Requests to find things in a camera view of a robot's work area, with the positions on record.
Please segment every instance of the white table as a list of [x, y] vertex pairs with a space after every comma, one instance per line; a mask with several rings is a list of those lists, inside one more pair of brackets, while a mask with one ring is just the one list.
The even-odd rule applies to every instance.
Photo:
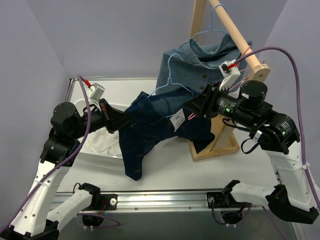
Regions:
[[[151, 77], [95, 79], [91, 83], [97, 82], [105, 88], [102, 97], [118, 104], [130, 104], [141, 91], [151, 93], [156, 85], [156, 79]], [[71, 102], [83, 98], [78, 82], [70, 94]], [[248, 138], [248, 134], [238, 130], [234, 134], [239, 143]], [[249, 155], [239, 151], [193, 162], [187, 142], [171, 138], [156, 145], [144, 157], [142, 179], [138, 181], [127, 177], [121, 165], [97, 162], [94, 157], [89, 161], [78, 156], [58, 191], [71, 192], [76, 182], [90, 183], [108, 192], [221, 189], [231, 180], [261, 186], [277, 184], [269, 157], [259, 147]]]

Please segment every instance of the light blue denim shirt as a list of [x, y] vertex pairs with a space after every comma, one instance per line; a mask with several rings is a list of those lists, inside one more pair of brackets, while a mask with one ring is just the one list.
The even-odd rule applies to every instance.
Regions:
[[[229, 35], [225, 35], [219, 45], [200, 46], [194, 39], [182, 44], [177, 49], [166, 51], [163, 54], [159, 75], [156, 82], [156, 87], [161, 87], [167, 84], [169, 77], [168, 59], [170, 60], [171, 78], [173, 83], [180, 83], [199, 93], [203, 91], [208, 83], [217, 83], [223, 80], [223, 75], [219, 70], [219, 65], [225, 61], [231, 61], [241, 56], [239, 49]], [[247, 67], [246, 61], [242, 61], [238, 66], [239, 70]], [[233, 84], [237, 84], [244, 77], [244, 72]], [[170, 92], [178, 85], [170, 84], [167, 87], [156, 91], [156, 94]]]

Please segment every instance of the zip tie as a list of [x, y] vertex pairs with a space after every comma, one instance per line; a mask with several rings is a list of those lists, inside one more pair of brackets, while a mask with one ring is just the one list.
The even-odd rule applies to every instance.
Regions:
[[308, 162], [305, 165], [301, 166], [301, 168], [304, 170], [307, 170], [307, 168], [309, 168], [309, 167], [310, 167], [310, 163], [308, 163]]

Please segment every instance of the dark blue denim shirt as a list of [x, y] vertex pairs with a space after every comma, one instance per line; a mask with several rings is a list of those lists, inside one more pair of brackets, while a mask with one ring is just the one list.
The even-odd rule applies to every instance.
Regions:
[[[198, 116], [188, 120], [192, 112], [182, 107], [198, 95], [196, 91], [189, 92], [183, 87], [150, 97], [145, 92], [140, 93], [125, 111], [133, 115], [134, 120], [119, 130], [119, 145], [127, 176], [136, 181], [142, 177], [142, 160], [160, 141], [181, 137], [193, 141], [196, 151], [200, 152], [214, 140], [211, 120]], [[175, 131], [166, 116], [174, 115], [181, 108], [185, 122]]]
[[[223, 80], [219, 65], [241, 56], [239, 49], [229, 35], [225, 35], [219, 45], [200, 46], [194, 39], [190, 39], [179, 48], [166, 51], [163, 54], [156, 82], [157, 88], [167, 84], [169, 77], [168, 59], [172, 54], [179, 54], [183, 58], [182, 61], [178, 55], [174, 55], [170, 60], [172, 81], [199, 93], [202, 92], [208, 83], [217, 83]], [[246, 61], [242, 61], [238, 66], [239, 70], [243, 70], [246, 67]], [[241, 81], [244, 74], [242, 72], [233, 85]], [[177, 87], [177, 85], [170, 84], [157, 90], [156, 94], [170, 92]]]

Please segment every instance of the pink clip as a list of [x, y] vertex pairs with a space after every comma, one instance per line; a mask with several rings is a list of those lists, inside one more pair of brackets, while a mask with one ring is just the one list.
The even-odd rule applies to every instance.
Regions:
[[194, 113], [191, 113], [189, 116], [188, 116], [188, 120], [191, 120], [195, 117], [196, 115]]

